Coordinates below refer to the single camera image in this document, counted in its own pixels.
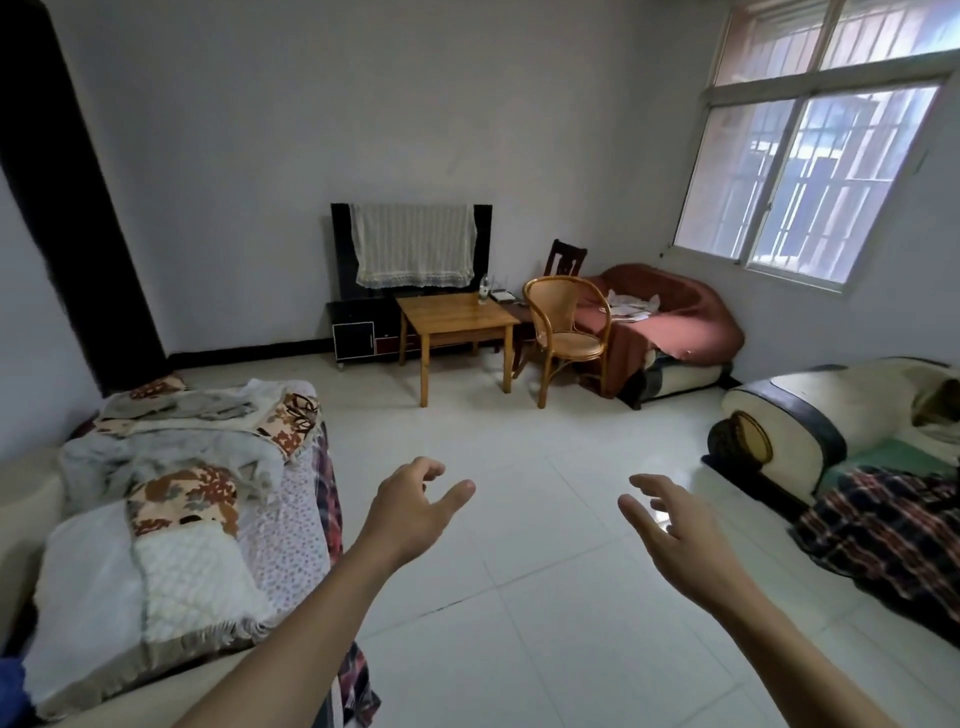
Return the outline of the small wooden table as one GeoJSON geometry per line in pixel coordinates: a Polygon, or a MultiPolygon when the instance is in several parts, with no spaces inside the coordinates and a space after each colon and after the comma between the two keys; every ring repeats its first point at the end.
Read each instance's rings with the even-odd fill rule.
{"type": "Polygon", "coordinates": [[[428,407],[430,352],[434,348],[496,341],[503,344],[502,391],[512,392],[514,329],[520,320],[499,303],[482,302],[478,294],[458,293],[399,297],[398,362],[406,362],[407,340],[413,331],[419,341],[419,406],[428,407]]]}

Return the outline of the black flat television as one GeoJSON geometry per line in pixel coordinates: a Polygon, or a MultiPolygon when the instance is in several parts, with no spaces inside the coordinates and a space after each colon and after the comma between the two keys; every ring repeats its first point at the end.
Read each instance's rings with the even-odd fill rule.
{"type": "Polygon", "coordinates": [[[354,249],[354,223],[350,206],[345,202],[332,202],[329,208],[330,233],[328,240],[333,244],[335,251],[340,301],[395,298],[398,296],[476,293],[482,278],[489,272],[492,224],[494,219],[494,207],[491,204],[475,204],[473,207],[476,226],[476,242],[473,253],[474,276],[467,285],[460,287],[394,286],[386,289],[367,288],[356,281],[359,263],[354,249]]]}

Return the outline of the plaid blanket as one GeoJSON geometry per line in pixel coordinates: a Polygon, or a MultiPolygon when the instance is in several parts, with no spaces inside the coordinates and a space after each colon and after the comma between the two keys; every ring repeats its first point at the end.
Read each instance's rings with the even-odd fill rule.
{"type": "Polygon", "coordinates": [[[960,650],[960,467],[856,467],[788,532],[816,566],[960,650]]]}

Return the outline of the white quilted cover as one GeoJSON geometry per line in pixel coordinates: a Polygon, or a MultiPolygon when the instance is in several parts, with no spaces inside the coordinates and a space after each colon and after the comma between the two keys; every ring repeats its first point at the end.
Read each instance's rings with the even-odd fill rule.
{"type": "Polygon", "coordinates": [[[137,536],[121,501],[54,528],[33,603],[25,691],[44,722],[259,642],[279,620],[220,521],[189,516],[137,536]]]}

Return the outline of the floral patterned blanket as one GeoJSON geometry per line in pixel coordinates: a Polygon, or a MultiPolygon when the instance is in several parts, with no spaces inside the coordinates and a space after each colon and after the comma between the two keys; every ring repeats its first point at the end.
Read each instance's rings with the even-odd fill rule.
{"type": "MultiPolygon", "coordinates": [[[[303,380],[282,383],[287,384],[288,393],[258,426],[257,432],[279,446],[287,456],[287,464],[306,443],[321,408],[312,384],[303,380]]],[[[199,394],[200,390],[221,389],[193,387],[176,374],[167,375],[137,389],[112,395],[94,419],[91,431],[120,433],[131,426],[144,429],[148,424],[161,421],[194,418],[223,421],[243,417],[256,409],[247,395],[199,394]]],[[[276,488],[266,499],[245,497],[238,491],[235,478],[225,469],[199,465],[135,485],[124,500],[136,537],[201,521],[218,524],[225,533],[235,536],[244,505],[250,501],[266,502],[276,488]]]]}

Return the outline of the person's left forearm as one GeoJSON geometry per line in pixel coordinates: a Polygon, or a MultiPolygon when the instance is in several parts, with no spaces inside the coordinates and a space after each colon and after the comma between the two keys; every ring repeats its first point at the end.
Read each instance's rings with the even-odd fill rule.
{"type": "Polygon", "coordinates": [[[174,728],[312,728],[342,661],[395,570],[359,542],[314,592],[174,728]]]}

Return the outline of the green seat cushion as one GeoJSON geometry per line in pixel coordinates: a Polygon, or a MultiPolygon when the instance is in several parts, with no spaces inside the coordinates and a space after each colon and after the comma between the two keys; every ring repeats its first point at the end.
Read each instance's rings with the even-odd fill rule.
{"type": "Polygon", "coordinates": [[[920,447],[900,439],[887,439],[828,467],[813,491],[813,498],[833,491],[842,477],[862,468],[904,472],[916,477],[949,476],[960,467],[960,447],[937,441],[920,447]]]}

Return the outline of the papers on sofa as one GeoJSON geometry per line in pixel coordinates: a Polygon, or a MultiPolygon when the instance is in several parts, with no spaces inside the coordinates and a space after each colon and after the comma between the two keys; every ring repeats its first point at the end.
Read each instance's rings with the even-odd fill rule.
{"type": "Polygon", "coordinates": [[[606,310],[611,320],[618,322],[639,322],[659,313],[662,299],[654,295],[649,299],[627,294],[618,294],[610,289],[606,295],[606,310]]]}

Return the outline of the red covered sofa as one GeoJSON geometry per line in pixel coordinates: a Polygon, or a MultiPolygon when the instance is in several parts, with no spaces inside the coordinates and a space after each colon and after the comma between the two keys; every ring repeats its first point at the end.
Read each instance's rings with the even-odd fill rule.
{"type": "Polygon", "coordinates": [[[575,322],[600,335],[606,321],[606,297],[613,293],[652,301],[659,307],[641,321],[611,322],[606,353],[606,383],[601,397],[620,396],[630,380],[662,355],[692,367],[732,366],[746,335],[714,288],[701,281],[643,264],[622,263],[587,280],[599,293],[582,292],[575,322]]]}

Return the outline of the person's left hand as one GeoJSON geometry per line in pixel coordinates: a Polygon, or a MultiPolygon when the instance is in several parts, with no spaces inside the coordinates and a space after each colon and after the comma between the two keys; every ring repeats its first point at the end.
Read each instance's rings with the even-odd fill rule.
{"type": "Polygon", "coordinates": [[[390,575],[429,551],[444,533],[437,535],[432,526],[431,504],[437,500],[429,499],[426,487],[446,469],[426,456],[398,467],[380,484],[355,549],[390,575]]]}

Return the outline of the person's right forearm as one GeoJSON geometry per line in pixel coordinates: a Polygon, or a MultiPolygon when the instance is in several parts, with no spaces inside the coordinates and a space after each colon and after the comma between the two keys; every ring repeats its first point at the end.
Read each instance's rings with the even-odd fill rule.
{"type": "Polygon", "coordinates": [[[745,572],[710,583],[696,601],[733,639],[790,728],[901,728],[745,572]]]}

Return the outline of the black television cabinet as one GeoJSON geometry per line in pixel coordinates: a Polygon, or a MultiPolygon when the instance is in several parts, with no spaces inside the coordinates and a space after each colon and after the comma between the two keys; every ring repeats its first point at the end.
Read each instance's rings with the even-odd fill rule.
{"type": "MultiPolygon", "coordinates": [[[[512,329],[511,344],[512,366],[516,369],[522,363],[523,346],[535,337],[534,323],[526,306],[518,302],[500,306],[518,321],[512,329]]],[[[345,362],[399,360],[402,310],[396,295],[388,293],[386,296],[332,301],[327,305],[327,313],[331,321],[333,353],[341,369],[345,362]]],[[[471,351],[476,355],[483,346],[491,346],[496,354],[500,354],[505,346],[502,334],[482,333],[479,336],[476,341],[431,344],[430,354],[471,351]]],[[[421,339],[409,324],[406,342],[406,357],[414,358],[421,350],[421,339]]]]}

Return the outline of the cream and black sofa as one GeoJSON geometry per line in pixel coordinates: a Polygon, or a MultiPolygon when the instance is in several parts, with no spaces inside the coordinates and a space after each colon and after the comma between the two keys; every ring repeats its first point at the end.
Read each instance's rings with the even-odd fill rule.
{"type": "Polygon", "coordinates": [[[960,368],[915,357],[825,365],[734,387],[722,409],[702,461],[789,531],[826,495],[813,497],[824,471],[850,455],[887,439],[960,448],[960,368]]]}

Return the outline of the dark wooden chair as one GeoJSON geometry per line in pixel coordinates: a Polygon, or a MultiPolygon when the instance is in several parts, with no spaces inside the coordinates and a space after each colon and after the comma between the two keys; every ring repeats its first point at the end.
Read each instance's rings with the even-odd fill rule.
{"type": "Polygon", "coordinates": [[[555,238],[547,256],[543,275],[579,277],[588,253],[589,250],[586,248],[555,238]]]}

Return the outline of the window with metal bars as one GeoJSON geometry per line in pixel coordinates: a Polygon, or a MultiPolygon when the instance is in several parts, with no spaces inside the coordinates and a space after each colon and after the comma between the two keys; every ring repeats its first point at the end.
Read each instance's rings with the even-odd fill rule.
{"type": "Polygon", "coordinates": [[[670,250],[841,293],[948,82],[960,0],[743,0],[670,250]]]}

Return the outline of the white lace cloth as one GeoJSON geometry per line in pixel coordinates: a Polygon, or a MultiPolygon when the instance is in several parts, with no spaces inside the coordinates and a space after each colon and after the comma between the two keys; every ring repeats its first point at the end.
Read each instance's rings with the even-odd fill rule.
{"type": "Polygon", "coordinates": [[[465,288],[478,238],[472,204],[351,203],[357,285],[465,288]]]}

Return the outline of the beige sofa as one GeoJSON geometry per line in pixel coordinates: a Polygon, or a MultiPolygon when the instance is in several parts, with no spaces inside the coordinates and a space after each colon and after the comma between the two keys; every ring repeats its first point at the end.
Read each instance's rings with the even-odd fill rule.
{"type": "MultiPolygon", "coordinates": [[[[87,427],[70,440],[92,430],[106,401],[87,427]]],[[[34,592],[48,536],[64,521],[83,514],[66,514],[59,465],[63,445],[0,464],[0,726],[172,728],[296,608],[279,617],[266,637],[257,642],[186,662],[90,710],[57,721],[40,719],[25,690],[23,664],[39,619],[34,592]]]]}

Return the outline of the dotted white sheet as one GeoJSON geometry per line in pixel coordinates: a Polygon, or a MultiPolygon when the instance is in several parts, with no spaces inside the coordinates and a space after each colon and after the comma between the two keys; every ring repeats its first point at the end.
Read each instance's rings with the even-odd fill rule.
{"type": "Polygon", "coordinates": [[[266,501],[241,513],[239,543],[255,585],[278,618],[322,582],[340,553],[342,515],[321,410],[305,444],[266,501]]]}

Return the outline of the person's right hand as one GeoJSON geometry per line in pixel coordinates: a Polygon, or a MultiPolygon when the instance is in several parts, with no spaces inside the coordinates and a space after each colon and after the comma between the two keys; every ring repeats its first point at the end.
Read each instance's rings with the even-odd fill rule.
{"type": "Polygon", "coordinates": [[[670,536],[662,551],[647,550],[656,569],[707,612],[728,608],[747,578],[708,505],[664,475],[633,474],[629,482],[649,504],[634,498],[670,536]]]}

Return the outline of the grey crumpled blanket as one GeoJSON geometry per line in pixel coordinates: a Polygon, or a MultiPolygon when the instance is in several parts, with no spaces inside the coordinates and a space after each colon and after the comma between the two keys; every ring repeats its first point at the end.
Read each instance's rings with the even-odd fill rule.
{"type": "Polygon", "coordinates": [[[240,418],[168,419],[120,433],[96,428],[68,441],[58,455],[66,514],[122,500],[138,484],[200,465],[226,470],[243,497],[268,499],[282,481],[287,456],[258,427],[287,393],[285,382],[258,379],[242,387],[199,390],[248,396],[255,409],[240,418]]]}

